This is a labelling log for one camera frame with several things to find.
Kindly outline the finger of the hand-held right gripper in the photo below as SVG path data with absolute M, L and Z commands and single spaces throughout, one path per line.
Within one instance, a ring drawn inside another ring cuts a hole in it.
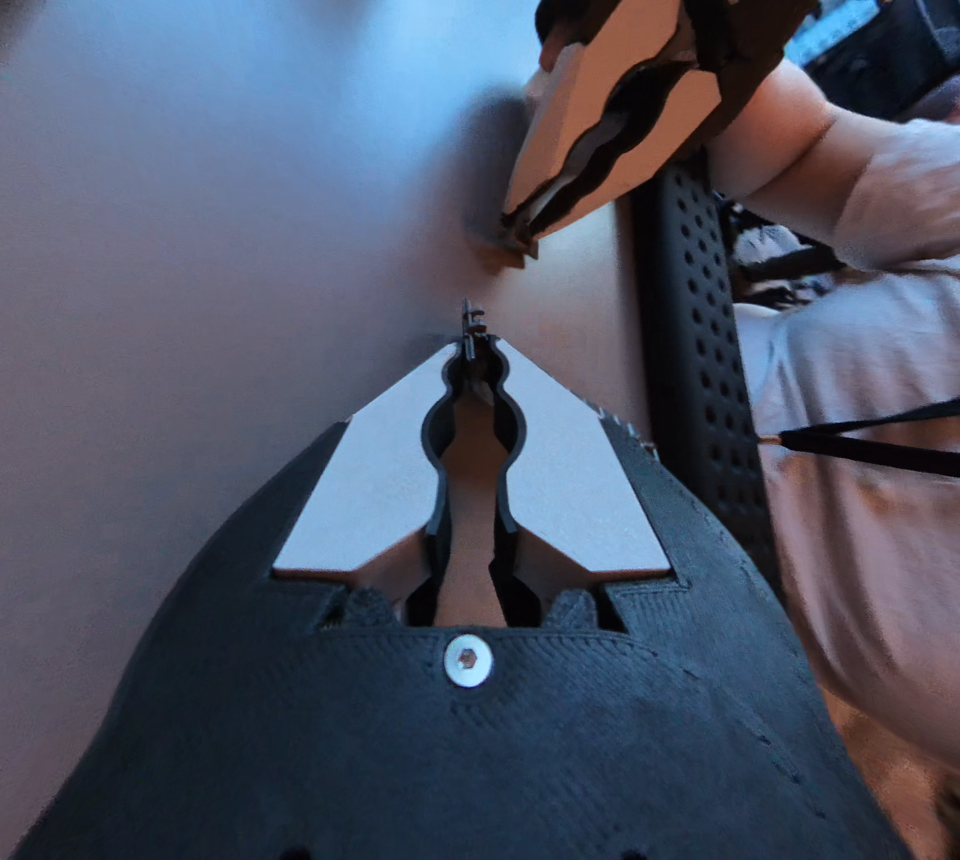
M 619 110 L 617 131 L 597 142 L 582 168 L 525 222 L 543 238 L 650 180 L 721 101 L 717 76 L 701 69 L 658 67 L 637 75 L 632 105 Z
M 534 115 L 514 166 L 504 213 L 532 216 L 618 129 L 637 75 L 698 69 L 682 0 L 619 0 L 589 43 L 574 43 L 552 72 L 536 75 Z

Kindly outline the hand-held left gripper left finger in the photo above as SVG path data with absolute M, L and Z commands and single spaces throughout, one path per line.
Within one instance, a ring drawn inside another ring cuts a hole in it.
M 277 578 L 421 587 L 442 576 L 446 486 L 425 429 L 458 352 L 441 347 L 350 417 L 272 563 Z

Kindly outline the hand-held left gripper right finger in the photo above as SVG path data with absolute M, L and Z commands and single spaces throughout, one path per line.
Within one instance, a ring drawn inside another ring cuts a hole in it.
M 494 555 L 501 590 L 537 600 L 666 577 L 671 564 L 598 413 L 511 344 L 489 341 L 498 473 Z

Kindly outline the small black track link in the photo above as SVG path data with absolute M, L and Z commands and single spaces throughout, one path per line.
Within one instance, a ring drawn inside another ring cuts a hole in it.
M 502 213 L 495 233 L 498 243 L 514 254 L 539 259 L 539 245 L 531 230 L 529 219 L 522 212 Z

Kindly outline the person's right forearm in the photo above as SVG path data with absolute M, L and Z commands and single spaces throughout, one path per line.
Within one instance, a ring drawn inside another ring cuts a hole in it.
M 706 147 L 713 187 L 756 215 L 831 246 L 850 195 L 899 124 L 832 104 L 783 60 Z

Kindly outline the grey desk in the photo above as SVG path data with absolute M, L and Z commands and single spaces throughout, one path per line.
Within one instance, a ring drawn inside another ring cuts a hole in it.
M 498 269 L 539 0 L 2 0 L 2 858 L 221 523 L 460 324 L 642 429 L 624 219 Z

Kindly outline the black perforated panel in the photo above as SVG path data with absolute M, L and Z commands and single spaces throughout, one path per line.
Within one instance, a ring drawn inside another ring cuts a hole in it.
M 645 388 L 659 458 L 784 598 L 706 156 L 670 163 L 627 201 Z

